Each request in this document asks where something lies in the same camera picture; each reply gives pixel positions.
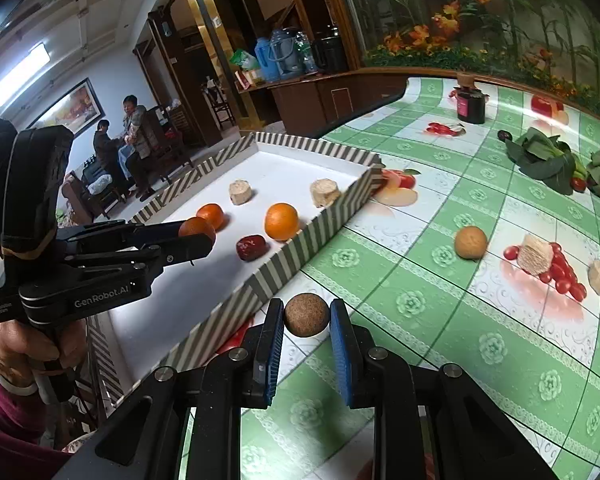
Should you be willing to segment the left hand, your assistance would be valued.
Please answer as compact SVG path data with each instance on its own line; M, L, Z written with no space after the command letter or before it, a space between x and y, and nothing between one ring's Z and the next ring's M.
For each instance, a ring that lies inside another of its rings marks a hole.
M76 367L87 350L85 323L68 325L59 344L18 321L0 323L0 378L9 387L28 388L34 373L58 375Z

